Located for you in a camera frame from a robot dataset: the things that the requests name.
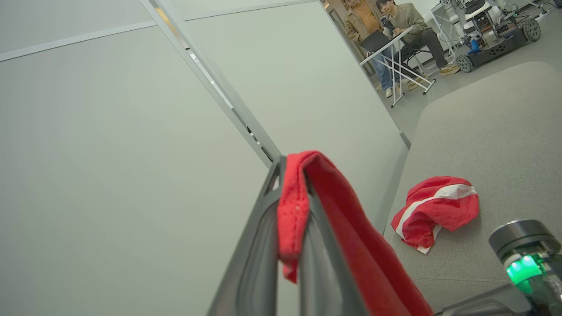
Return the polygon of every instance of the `orange shirt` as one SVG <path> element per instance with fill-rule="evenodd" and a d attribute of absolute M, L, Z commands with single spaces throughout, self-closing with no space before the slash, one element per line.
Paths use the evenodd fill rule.
<path fill-rule="evenodd" d="M 372 34 L 376 30 L 380 29 L 380 24 L 379 20 L 377 20 L 377 18 L 373 15 L 371 8 L 365 1 L 366 0 L 361 0 L 361 3 L 358 6 L 353 7 L 353 10 L 357 12 L 359 17 L 361 18 L 361 21 L 363 21 L 363 23 L 367 27 L 367 31 Z"/>

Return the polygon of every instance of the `red cloth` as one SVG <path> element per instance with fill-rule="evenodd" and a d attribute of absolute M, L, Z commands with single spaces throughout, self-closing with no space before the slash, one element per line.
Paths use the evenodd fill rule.
<path fill-rule="evenodd" d="M 455 231 L 478 216 L 478 194 L 465 179 L 433 177 L 408 192 L 406 206 L 391 222 L 402 241 L 427 254 L 445 227 Z"/>
<path fill-rule="evenodd" d="M 349 182 L 324 155 L 305 151 L 287 157 L 278 207 L 279 258 L 296 283 L 298 257 L 309 215 L 303 171 L 314 185 L 332 230 L 371 315 L 433 315 L 396 254 L 373 228 Z"/>

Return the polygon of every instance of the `dark pants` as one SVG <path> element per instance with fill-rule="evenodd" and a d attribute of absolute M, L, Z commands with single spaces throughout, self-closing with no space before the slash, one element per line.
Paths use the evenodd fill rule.
<path fill-rule="evenodd" d="M 447 66 L 447 61 L 445 60 L 445 54 L 443 53 L 443 48 L 441 47 L 441 43 L 439 42 L 439 39 L 437 39 L 437 34 L 435 34 L 433 30 L 423 31 L 423 33 L 421 33 L 416 38 L 414 38 L 414 40 L 412 40 L 410 44 L 402 47 L 402 49 L 400 50 L 400 54 L 402 56 L 402 66 L 417 73 L 414 69 L 408 66 L 406 61 L 408 57 L 414 55 L 414 51 L 412 50 L 412 48 L 421 49 L 424 46 L 427 46 L 429 48 L 431 55 L 433 55 L 433 58 L 435 59 L 435 63 L 437 64 L 437 67 L 443 68 Z M 396 62 L 398 61 L 398 53 L 394 55 L 394 61 Z M 409 71 L 404 70 L 401 72 L 410 78 L 414 77 L 414 75 Z"/>

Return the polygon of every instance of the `blue jeans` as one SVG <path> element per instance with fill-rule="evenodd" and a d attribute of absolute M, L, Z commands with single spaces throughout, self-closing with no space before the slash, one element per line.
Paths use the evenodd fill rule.
<path fill-rule="evenodd" d="M 377 72 L 377 76 L 379 77 L 382 90 L 385 91 L 388 88 L 392 88 L 392 74 L 390 73 L 390 71 L 385 65 L 379 62 L 381 61 L 386 64 L 383 55 L 392 59 L 392 48 L 388 47 L 382 53 L 373 57 L 373 59 L 371 60 L 371 64 L 373 65 L 373 68 L 375 68 L 375 71 Z M 396 82 L 400 80 L 397 74 L 395 74 L 395 80 Z"/>

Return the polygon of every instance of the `man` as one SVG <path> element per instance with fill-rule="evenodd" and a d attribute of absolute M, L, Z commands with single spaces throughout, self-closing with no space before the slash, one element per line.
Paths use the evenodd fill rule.
<path fill-rule="evenodd" d="M 397 36 L 409 27 L 413 29 L 403 39 L 411 48 L 421 49 L 424 46 L 429 48 L 431 55 L 435 59 L 441 76 L 448 76 L 457 73 L 460 69 L 457 65 L 447 65 L 445 54 L 441 43 L 437 39 L 437 34 L 427 26 L 422 15 L 416 10 L 413 4 L 404 3 L 396 5 L 394 0 L 377 0 L 377 8 L 388 17 L 389 21 L 395 27 L 393 34 L 390 30 L 384 29 L 386 36 Z M 413 54 L 413 51 L 407 47 L 402 47 L 402 60 L 406 61 Z"/>
<path fill-rule="evenodd" d="M 380 25 L 382 15 L 369 0 L 345 0 L 350 7 L 345 17 L 345 28 L 347 37 L 356 43 L 361 43 L 376 30 L 383 31 Z M 383 52 L 387 57 L 391 57 L 392 52 L 387 49 Z M 392 96 L 392 75 L 386 65 L 381 64 L 384 58 L 381 54 L 373 57 L 372 64 L 379 77 L 382 90 L 386 97 Z"/>

